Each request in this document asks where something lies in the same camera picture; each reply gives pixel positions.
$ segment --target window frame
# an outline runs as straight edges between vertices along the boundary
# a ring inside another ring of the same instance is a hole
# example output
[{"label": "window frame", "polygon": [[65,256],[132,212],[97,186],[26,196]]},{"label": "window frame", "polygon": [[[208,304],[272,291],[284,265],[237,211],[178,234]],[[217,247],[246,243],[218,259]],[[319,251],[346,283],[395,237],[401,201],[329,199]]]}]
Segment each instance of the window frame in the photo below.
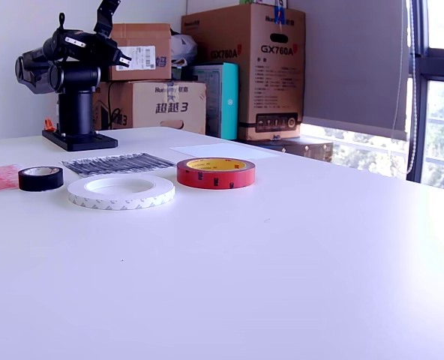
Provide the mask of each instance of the window frame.
[{"label": "window frame", "polygon": [[415,74],[411,76],[417,83],[414,101],[417,103],[417,118],[412,116],[410,132],[409,159],[414,151],[414,137],[417,142],[412,171],[407,176],[411,182],[422,182],[425,162],[425,135],[428,124],[428,83],[429,81],[444,82],[444,49],[429,47],[429,16],[428,0],[413,0],[412,6],[415,32]]}]

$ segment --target orange object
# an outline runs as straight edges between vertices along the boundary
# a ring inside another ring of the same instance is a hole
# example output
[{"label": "orange object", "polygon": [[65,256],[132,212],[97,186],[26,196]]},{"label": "orange object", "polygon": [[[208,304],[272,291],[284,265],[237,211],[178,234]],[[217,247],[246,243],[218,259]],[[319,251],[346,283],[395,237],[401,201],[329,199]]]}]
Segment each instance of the orange object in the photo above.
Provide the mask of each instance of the orange object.
[{"label": "orange object", "polygon": [[45,119],[45,127],[44,127],[45,131],[55,131],[56,128],[54,127],[54,125],[52,124],[52,120],[50,120],[50,118],[46,118]]}]

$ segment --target tape roll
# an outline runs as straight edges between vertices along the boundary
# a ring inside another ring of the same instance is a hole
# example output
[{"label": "tape roll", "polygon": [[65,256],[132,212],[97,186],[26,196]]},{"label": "tape roll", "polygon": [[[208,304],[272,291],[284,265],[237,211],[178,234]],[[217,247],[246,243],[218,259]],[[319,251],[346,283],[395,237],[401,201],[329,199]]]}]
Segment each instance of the tape roll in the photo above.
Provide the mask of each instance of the tape roll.
[{"label": "tape roll", "polygon": [[68,186],[69,200],[99,210],[138,210],[168,203],[176,195],[174,184],[150,175],[100,175]]},{"label": "tape roll", "polygon": [[255,164],[221,157],[184,160],[177,164],[177,180],[199,189],[245,188],[255,182]]},{"label": "tape roll", "polygon": [[30,192],[49,191],[64,184],[64,170],[60,167],[31,167],[19,171],[19,189]]}]

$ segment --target white tape roll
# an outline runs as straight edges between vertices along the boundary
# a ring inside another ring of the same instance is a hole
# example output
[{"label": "white tape roll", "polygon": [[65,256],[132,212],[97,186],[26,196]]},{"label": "white tape roll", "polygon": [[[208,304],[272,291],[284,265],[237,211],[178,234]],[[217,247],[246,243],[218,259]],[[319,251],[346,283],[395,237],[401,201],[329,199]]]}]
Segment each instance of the white tape roll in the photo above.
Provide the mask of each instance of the white tape roll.
[{"label": "white tape roll", "polygon": [[101,175],[83,178],[68,187],[75,205],[100,210],[138,210],[168,203],[174,184],[150,175]]}]

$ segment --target teal box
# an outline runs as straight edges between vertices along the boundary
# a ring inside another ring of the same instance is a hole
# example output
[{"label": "teal box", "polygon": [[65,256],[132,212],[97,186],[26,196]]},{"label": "teal box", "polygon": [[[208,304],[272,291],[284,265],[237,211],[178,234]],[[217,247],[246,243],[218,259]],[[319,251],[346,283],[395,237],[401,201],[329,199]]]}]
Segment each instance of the teal box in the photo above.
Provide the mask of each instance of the teal box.
[{"label": "teal box", "polygon": [[202,64],[184,69],[190,80],[207,85],[206,134],[225,140],[237,139],[239,123],[239,66]]}]

